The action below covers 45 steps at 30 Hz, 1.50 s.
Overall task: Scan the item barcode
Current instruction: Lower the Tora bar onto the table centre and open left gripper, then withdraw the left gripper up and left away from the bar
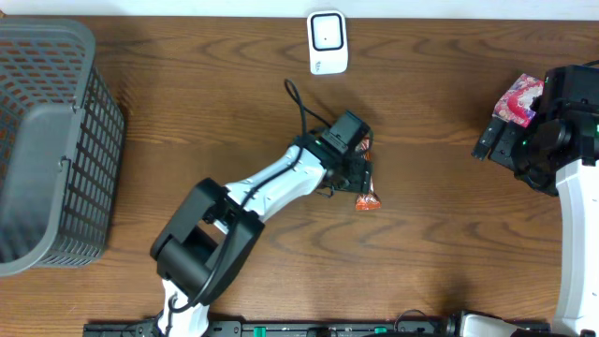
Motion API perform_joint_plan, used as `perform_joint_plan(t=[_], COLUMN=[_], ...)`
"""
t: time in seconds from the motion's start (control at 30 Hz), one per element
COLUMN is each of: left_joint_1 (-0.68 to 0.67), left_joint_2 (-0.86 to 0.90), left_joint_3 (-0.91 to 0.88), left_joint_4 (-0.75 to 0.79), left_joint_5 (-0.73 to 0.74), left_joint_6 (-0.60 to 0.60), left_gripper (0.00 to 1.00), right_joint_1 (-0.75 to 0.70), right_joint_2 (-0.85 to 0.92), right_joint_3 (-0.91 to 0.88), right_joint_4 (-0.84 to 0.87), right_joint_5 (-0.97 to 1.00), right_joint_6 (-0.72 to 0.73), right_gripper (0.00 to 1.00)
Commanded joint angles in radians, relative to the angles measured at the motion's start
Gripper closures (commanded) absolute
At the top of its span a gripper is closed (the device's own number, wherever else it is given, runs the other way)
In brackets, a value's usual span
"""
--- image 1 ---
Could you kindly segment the red purple snack bag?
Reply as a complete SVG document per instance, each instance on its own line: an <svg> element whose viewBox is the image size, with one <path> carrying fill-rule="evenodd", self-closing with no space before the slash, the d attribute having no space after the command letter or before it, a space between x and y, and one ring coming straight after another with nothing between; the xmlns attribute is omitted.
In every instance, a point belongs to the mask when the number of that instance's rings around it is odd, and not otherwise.
<svg viewBox="0 0 599 337"><path fill-rule="evenodd" d="M521 74L497 101L492 116L526 128L535 116L532 105L542 94L543 87L541 80Z"/></svg>

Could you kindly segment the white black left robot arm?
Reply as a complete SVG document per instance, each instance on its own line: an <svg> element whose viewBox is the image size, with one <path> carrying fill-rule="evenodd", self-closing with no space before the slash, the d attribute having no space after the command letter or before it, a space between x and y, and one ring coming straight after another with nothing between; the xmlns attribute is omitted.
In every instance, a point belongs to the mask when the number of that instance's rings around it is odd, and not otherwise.
<svg viewBox="0 0 599 337"><path fill-rule="evenodd" d="M244 180L197 183L154 241L150 255L165 289L156 322L161 336L201 336L210 305L229 287L265 223L319 188L368 192L372 165L365 154L371 128L348 111L333 125L305 131L285 154Z"/></svg>

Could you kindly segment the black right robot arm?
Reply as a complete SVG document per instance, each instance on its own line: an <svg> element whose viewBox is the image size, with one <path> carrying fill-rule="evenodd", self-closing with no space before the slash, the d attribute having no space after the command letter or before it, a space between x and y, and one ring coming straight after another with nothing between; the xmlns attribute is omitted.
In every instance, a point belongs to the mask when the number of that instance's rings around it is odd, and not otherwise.
<svg viewBox="0 0 599 337"><path fill-rule="evenodd" d="M598 64L561 66L543 81L522 75L509 90L522 114L496 110L473 148L532 190L556 197L562 215L558 304L551 324L532 328L462 311L445 336L595 336L598 333Z"/></svg>

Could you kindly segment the orange red chocolate bar wrapper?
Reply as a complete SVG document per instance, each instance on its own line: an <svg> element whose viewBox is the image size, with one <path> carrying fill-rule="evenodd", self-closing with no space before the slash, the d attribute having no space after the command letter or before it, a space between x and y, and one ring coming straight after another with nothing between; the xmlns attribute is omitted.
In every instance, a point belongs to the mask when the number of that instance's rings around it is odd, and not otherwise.
<svg viewBox="0 0 599 337"><path fill-rule="evenodd" d="M357 196L355 202L357 211L374 211L382 207L380 197L377 196L373 187L372 145L373 137L367 136L357 147L357 151L361 153L361 157L365 160L365 187L367 187L365 192L359 193Z"/></svg>

